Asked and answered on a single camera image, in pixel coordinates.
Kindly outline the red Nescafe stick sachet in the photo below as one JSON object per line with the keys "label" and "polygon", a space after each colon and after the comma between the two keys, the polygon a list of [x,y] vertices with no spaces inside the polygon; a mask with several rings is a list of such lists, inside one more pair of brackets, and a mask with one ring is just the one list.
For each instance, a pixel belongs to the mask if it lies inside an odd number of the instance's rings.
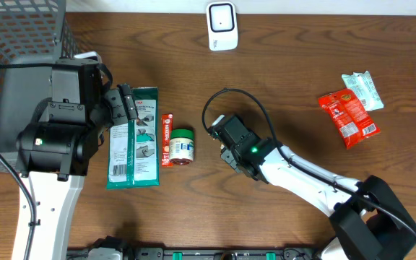
{"label": "red Nescafe stick sachet", "polygon": [[162,160],[161,166],[164,168],[172,167],[170,161],[170,134],[173,130],[173,114],[162,115]]}

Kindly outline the green white gloves package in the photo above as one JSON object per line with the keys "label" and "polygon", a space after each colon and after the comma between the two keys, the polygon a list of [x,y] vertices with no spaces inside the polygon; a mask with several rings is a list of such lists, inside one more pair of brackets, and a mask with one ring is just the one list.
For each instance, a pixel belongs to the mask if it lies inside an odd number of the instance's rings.
{"label": "green white gloves package", "polygon": [[137,119],[110,130],[107,185],[109,190],[158,186],[158,88],[133,90]]}

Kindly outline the mint green wipes pack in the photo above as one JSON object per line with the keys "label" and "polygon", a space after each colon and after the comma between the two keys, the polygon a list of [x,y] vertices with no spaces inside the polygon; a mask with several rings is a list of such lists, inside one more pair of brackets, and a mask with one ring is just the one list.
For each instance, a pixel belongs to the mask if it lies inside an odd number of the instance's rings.
{"label": "mint green wipes pack", "polygon": [[343,74],[341,78],[346,88],[356,94],[366,111],[384,108],[369,71],[364,73],[354,72],[352,75]]}

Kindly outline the red snack bag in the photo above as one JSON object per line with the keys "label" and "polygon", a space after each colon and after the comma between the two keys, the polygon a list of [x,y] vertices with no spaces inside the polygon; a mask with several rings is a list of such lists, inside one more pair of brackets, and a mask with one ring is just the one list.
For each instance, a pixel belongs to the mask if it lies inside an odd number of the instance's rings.
{"label": "red snack bag", "polygon": [[329,114],[347,149],[381,131],[350,89],[321,96],[318,104]]}

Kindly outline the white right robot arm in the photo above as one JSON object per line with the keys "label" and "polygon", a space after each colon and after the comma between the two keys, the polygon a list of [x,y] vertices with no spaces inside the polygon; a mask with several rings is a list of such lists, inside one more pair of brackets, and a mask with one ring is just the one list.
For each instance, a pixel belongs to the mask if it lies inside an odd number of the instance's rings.
{"label": "white right robot arm", "polygon": [[238,116],[220,116],[208,132],[235,172],[286,189],[329,218],[335,237],[315,259],[404,259],[416,246],[415,221],[382,179],[327,171],[260,138]]}

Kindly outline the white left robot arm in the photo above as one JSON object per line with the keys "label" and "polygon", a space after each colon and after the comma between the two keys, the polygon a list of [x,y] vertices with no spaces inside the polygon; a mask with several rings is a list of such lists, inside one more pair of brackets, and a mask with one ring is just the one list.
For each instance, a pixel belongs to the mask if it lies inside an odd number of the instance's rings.
{"label": "white left robot arm", "polygon": [[63,58],[51,68],[51,92],[18,134],[22,182],[13,259],[65,259],[89,161],[113,126],[137,119],[133,90],[113,85],[106,65]]}

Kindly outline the green lid white jar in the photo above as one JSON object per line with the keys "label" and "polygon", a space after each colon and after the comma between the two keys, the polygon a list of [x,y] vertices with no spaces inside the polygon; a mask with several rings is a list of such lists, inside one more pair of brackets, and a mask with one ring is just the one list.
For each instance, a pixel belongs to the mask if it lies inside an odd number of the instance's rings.
{"label": "green lid white jar", "polygon": [[169,161],[174,165],[188,165],[194,161],[194,132],[174,129],[170,133]]}

